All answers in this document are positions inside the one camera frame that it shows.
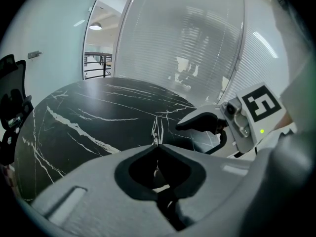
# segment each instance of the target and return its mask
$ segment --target round table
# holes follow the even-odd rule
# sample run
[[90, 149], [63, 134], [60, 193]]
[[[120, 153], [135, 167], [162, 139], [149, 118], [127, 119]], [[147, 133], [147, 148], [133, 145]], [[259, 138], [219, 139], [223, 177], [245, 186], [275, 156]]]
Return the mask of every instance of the round table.
[[130, 148], [159, 143], [206, 152], [210, 132], [177, 131], [195, 107], [174, 92], [133, 79], [108, 78], [67, 85], [42, 100], [21, 128], [15, 149], [20, 194], [32, 201], [81, 164]]

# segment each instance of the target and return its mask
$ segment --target fluorescent light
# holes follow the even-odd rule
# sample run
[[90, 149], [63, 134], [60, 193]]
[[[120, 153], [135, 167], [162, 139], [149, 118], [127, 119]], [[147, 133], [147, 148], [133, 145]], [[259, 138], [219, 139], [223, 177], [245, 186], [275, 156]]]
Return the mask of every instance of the fluorescent light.
[[269, 53], [272, 55], [273, 58], [278, 58], [277, 53], [274, 51], [274, 49], [270, 46], [270, 44], [266, 41], [266, 39], [264, 37], [261, 36], [260, 33], [258, 32], [254, 32], [252, 33], [254, 36], [256, 36], [256, 38], [258, 40], [260, 40], [260, 42], [267, 48], [267, 50], [269, 51]]
[[74, 24], [74, 27], [76, 27], [76, 26], [78, 26], [78, 25], [81, 25], [84, 21], [85, 21], [84, 19], [80, 20], [79, 22], [77, 22], [77, 23]]
[[100, 23], [95, 22], [95, 23], [93, 23], [92, 25], [90, 25], [89, 28], [92, 29], [92, 30], [100, 30], [100, 29], [102, 29], [102, 26], [101, 26]]

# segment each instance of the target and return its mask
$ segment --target office chair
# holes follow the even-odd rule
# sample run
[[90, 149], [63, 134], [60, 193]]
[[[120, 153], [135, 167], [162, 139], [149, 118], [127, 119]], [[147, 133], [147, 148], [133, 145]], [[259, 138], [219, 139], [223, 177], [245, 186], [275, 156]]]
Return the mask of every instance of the office chair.
[[[0, 60], [0, 120], [6, 130], [0, 145], [0, 163], [8, 165], [14, 161], [14, 149], [18, 137], [18, 129], [33, 110], [32, 96], [25, 95], [24, 78], [25, 60], [15, 63], [10, 54]], [[20, 121], [9, 125], [14, 118]]]

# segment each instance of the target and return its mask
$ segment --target black metal railing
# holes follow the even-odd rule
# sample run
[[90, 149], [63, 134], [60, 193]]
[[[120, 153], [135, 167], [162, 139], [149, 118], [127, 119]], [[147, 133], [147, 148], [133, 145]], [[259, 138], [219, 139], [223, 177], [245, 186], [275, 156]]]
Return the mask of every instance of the black metal railing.
[[[95, 60], [97, 60], [97, 61], [88, 62], [87, 58], [89, 56], [93, 56], [93, 58], [95, 58]], [[94, 76], [94, 77], [86, 77], [87, 74], [84, 74], [85, 80], [91, 79], [91, 78], [97, 78], [97, 77], [110, 77], [111, 76], [111, 72], [109, 72], [108, 70], [111, 70], [112, 54], [110, 54], [110, 53], [85, 52], [84, 53], [84, 66], [87, 67], [87, 64], [91, 64], [91, 63], [98, 63], [101, 66], [103, 66], [103, 68], [101, 68], [101, 69], [88, 69], [88, 70], [84, 70], [84, 72], [103, 70], [103, 74], [99, 75], [99, 76]]]

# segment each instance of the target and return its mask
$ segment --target round ceiling lamp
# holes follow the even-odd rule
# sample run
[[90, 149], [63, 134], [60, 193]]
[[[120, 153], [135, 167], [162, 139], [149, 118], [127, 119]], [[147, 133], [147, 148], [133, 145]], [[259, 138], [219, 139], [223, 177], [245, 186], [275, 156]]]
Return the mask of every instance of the round ceiling lamp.
[[93, 23], [92, 25], [90, 25], [89, 28], [92, 30], [100, 30], [100, 29], [102, 29], [102, 26], [100, 23], [96, 22], [96, 23]]

